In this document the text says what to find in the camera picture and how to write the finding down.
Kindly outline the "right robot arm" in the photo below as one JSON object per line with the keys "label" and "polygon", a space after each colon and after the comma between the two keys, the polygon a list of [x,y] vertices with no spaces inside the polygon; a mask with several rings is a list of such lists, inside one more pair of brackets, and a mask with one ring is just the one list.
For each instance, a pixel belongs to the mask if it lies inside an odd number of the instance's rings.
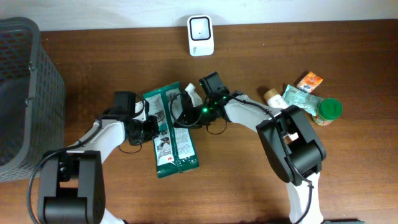
{"label": "right robot arm", "polygon": [[189,84],[178,94],[187,98],[181,113],[169,109],[176,128],[209,126],[218,118],[241,124],[258,134],[272,170],[287,186],[291,223],[324,223],[318,181],[325,148],[303,111],[295,105],[272,108],[231,92],[217,72],[200,79],[201,98]]}

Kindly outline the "white tube with tan cap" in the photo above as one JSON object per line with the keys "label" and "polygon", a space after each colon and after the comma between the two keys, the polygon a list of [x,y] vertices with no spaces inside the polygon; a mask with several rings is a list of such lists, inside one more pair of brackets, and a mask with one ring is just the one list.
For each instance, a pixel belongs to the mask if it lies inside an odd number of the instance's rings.
{"label": "white tube with tan cap", "polygon": [[264,94],[264,99],[266,100],[267,104],[273,108],[281,108],[286,109],[289,105],[285,102],[283,97],[279,94],[279,92],[272,88]]}

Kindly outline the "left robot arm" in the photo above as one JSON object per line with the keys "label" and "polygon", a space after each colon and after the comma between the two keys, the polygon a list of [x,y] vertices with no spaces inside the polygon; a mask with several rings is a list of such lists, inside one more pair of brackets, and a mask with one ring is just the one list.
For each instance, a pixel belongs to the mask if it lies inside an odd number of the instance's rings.
{"label": "left robot arm", "polygon": [[103,162],[127,141],[142,146],[159,135],[157,118],[143,96],[117,91],[106,109],[76,143],[46,152],[33,174],[40,175],[34,223],[124,223],[106,209]]}

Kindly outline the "green capped jar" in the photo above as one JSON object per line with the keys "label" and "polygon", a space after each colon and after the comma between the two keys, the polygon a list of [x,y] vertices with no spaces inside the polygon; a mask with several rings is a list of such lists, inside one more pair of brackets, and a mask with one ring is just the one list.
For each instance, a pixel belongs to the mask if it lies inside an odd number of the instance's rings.
{"label": "green capped jar", "polygon": [[343,113],[343,105],[334,98],[324,98],[317,106],[313,121],[320,126],[327,126]]}

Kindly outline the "orange tissue packet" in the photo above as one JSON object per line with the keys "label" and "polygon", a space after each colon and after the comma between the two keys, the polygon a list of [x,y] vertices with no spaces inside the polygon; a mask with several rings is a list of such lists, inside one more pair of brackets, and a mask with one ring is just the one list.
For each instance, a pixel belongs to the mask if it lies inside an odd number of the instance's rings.
{"label": "orange tissue packet", "polygon": [[299,90],[306,93],[311,93],[316,89],[323,81],[323,78],[319,77],[313,72],[308,72],[296,85]]}

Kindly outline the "teal wet wipes pack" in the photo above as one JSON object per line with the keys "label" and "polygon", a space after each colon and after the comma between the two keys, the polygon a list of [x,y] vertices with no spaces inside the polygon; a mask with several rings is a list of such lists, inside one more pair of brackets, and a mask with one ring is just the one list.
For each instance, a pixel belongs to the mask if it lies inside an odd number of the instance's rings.
{"label": "teal wet wipes pack", "polygon": [[312,116],[316,115],[317,107],[323,100],[319,96],[311,95],[291,85],[287,85],[282,97],[289,106],[298,106]]}

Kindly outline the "green 3M package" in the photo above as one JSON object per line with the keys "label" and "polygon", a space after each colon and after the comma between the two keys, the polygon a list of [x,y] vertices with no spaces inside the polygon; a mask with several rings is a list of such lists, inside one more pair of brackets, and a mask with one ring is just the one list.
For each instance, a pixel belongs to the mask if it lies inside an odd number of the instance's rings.
{"label": "green 3M package", "polygon": [[149,114],[157,118],[159,135],[154,138],[157,177],[164,178],[199,167],[195,146],[187,128],[174,127],[174,112],[182,112],[179,82],[147,92]]}

